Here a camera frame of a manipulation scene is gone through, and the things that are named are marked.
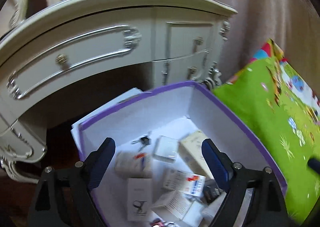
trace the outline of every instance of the small white box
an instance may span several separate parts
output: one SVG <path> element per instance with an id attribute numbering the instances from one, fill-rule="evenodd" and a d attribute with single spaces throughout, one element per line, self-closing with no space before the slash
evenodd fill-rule
<path id="1" fill-rule="evenodd" d="M 157 160 L 174 163 L 177 159 L 178 140 L 160 136 L 157 139 L 153 157 Z"/>
<path id="2" fill-rule="evenodd" d="M 202 216 L 208 225 L 210 225 L 210 223 L 214 219 L 214 217 L 217 214 L 220 206 L 222 205 L 226 195 L 227 194 L 223 192 L 206 209 L 204 209 L 202 211 Z M 242 205 L 240 207 L 236 221 L 233 224 L 233 227 L 241 227 L 243 225 L 245 217 L 247 215 L 249 205 L 250 205 L 251 196 L 252 196 L 252 194 L 248 190 L 246 190 Z"/>
<path id="3" fill-rule="evenodd" d="M 201 150 L 202 142 L 207 138 L 201 130 L 197 130 L 180 141 L 178 152 L 193 173 L 213 179 Z"/>
<path id="4" fill-rule="evenodd" d="M 152 206 L 152 210 L 164 221 L 174 222 L 180 227 L 198 227 L 204 208 L 204 204 L 189 201 L 178 190 L 163 194 Z"/>
<path id="5" fill-rule="evenodd" d="M 149 221 L 151 205 L 152 179 L 129 178 L 127 200 L 128 221 Z"/>
<path id="6" fill-rule="evenodd" d="M 204 181 L 205 177 L 202 175 L 170 168 L 165 175 L 163 188 L 179 190 L 186 195 L 200 197 L 204 187 Z"/>
<path id="7" fill-rule="evenodd" d="M 193 201 L 187 214 L 183 217 L 182 221 L 177 222 L 180 227 L 198 227 L 203 219 L 201 212 L 205 205 L 197 200 Z"/>

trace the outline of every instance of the white dresser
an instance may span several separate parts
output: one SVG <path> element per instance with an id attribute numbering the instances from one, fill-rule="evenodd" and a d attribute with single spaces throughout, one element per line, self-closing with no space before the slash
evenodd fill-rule
<path id="1" fill-rule="evenodd" d="M 12 179 L 37 182 L 15 161 L 35 163 L 47 151 L 40 103 L 58 91 L 67 99 L 68 89 L 94 100 L 90 86 L 72 87 L 82 79 L 145 65 L 139 72 L 149 88 L 202 82 L 236 13 L 215 0 L 65 0 L 30 17 L 0 41 L 2 167 Z"/>

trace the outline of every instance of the beige curtain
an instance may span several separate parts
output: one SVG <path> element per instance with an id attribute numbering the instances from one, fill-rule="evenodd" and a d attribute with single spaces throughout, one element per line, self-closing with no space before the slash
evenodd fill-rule
<path id="1" fill-rule="evenodd" d="M 220 57 L 222 79 L 241 69 L 268 37 L 320 93 L 320 18 L 309 0 L 218 0 L 239 13 Z"/>

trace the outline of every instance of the dark wooden floor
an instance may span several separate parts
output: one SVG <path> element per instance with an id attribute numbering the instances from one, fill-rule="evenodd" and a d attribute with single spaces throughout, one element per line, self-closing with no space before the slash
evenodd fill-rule
<path id="1" fill-rule="evenodd" d="M 54 169 L 68 168 L 79 160 L 77 148 L 70 133 L 71 124 L 76 121 L 68 121 L 47 132 L 48 152 L 38 165 L 38 168 L 30 165 L 19 166 L 34 174 L 41 174 L 46 166 Z M 35 184 L 19 183 L 9 177 L 0 177 L 0 209 L 4 210 L 17 226 L 25 226 L 28 210 L 35 192 Z"/>

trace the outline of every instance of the green bag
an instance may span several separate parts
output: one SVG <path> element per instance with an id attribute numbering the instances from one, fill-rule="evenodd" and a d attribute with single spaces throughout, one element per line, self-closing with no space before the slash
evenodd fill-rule
<path id="1" fill-rule="evenodd" d="M 286 178 L 289 215 L 302 223 L 319 198 L 319 101 L 269 39 L 250 63 L 213 93 L 261 140 Z"/>

